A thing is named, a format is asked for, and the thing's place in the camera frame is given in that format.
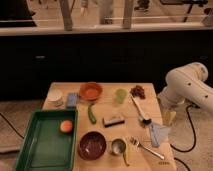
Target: green plastic tray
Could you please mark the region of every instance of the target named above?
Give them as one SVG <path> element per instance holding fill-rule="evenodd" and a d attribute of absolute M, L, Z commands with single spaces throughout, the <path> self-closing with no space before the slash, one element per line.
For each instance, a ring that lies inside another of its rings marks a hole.
<path fill-rule="evenodd" d="M 77 110 L 43 110 L 32 114 L 15 171 L 71 171 L 74 164 Z M 60 132 L 63 120 L 73 122 L 73 130 Z"/>

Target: orange ball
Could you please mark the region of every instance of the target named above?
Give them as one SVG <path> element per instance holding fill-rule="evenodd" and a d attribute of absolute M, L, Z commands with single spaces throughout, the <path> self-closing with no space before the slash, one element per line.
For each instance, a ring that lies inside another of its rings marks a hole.
<path fill-rule="evenodd" d="M 73 123 L 70 120 L 65 120 L 61 122 L 60 130 L 63 133 L 71 132 L 73 129 Z"/>

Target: wooden tabletop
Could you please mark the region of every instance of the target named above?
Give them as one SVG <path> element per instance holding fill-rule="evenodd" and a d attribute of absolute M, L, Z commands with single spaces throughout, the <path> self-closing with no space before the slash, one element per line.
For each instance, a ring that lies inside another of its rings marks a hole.
<path fill-rule="evenodd" d="M 58 107 L 65 108 L 65 102 L 68 93 L 78 93 L 82 83 L 52 83 L 50 89 L 60 89 L 63 92 L 63 105 Z M 125 89 L 127 92 L 136 85 L 141 85 L 145 90 L 146 98 L 140 100 L 141 108 L 149 114 L 151 119 L 162 124 L 161 111 L 156 98 L 156 93 L 151 83 L 100 83 L 103 87 L 103 93 L 92 110 L 96 116 L 97 123 L 91 124 L 88 118 L 88 103 L 80 101 L 77 104 L 78 109 L 78 128 L 77 142 L 78 145 L 81 137 L 89 131 L 98 131 L 102 133 L 107 141 L 107 149 L 103 156 L 94 161 L 85 161 L 79 157 L 77 150 L 75 153 L 74 171 L 173 171 L 176 165 L 173 153 L 170 148 L 168 138 L 160 145 L 159 148 L 151 146 L 149 129 L 142 127 L 138 122 L 138 111 L 133 105 L 132 99 L 128 94 L 123 104 L 115 102 L 115 91 L 117 89 Z M 43 105 L 43 109 L 57 109 L 47 99 Z M 125 117 L 125 124 L 116 125 L 105 128 L 103 125 L 103 117 L 121 114 Z M 139 149 L 129 144 L 129 160 L 130 166 L 126 166 L 122 156 L 113 156 L 111 154 L 111 142 L 116 138 L 133 136 L 139 139 L 143 145 L 152 150 L 165 155 L 165 160 L 161 160 L 151 153 Z"/>

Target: blue package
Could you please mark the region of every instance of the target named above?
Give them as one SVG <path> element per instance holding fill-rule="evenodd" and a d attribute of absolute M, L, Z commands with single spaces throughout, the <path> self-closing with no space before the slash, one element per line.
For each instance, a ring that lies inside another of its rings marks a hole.
<path fill-rule="evenodd" d="M 66 108 L 76 107 L 77 100 L 78 100 L 77 93 L 69 93 L 67 96 Z"/>

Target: green cucumber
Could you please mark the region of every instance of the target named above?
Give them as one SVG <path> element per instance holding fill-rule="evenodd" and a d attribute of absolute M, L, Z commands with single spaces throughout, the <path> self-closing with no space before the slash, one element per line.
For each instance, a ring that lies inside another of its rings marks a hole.
<path fill-rule="evenodd" d="M 92 112 L 92 106 L 93 106 L 94 104 L 90 104 L 89 106 L 88 106 L 88 116 L 89 116 L 89 120 L 91 121 L 91 123 L 92 124 L 96 124 L 96 118 L 95 118 L 95 116 L 94 116 L 94 114 L 93 114 L 93 112 Z"/>

